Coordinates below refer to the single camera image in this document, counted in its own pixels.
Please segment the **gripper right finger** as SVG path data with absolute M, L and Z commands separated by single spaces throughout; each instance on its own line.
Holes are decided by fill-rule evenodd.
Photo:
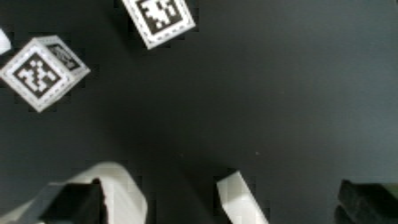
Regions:
M 342 181 L 335 224 L 398 224 L 398 183 Z

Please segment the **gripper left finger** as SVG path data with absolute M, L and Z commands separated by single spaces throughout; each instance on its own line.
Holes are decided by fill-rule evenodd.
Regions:
M 109 224 L 102 181 L 68 183 L 40 216 L 45 224 Z

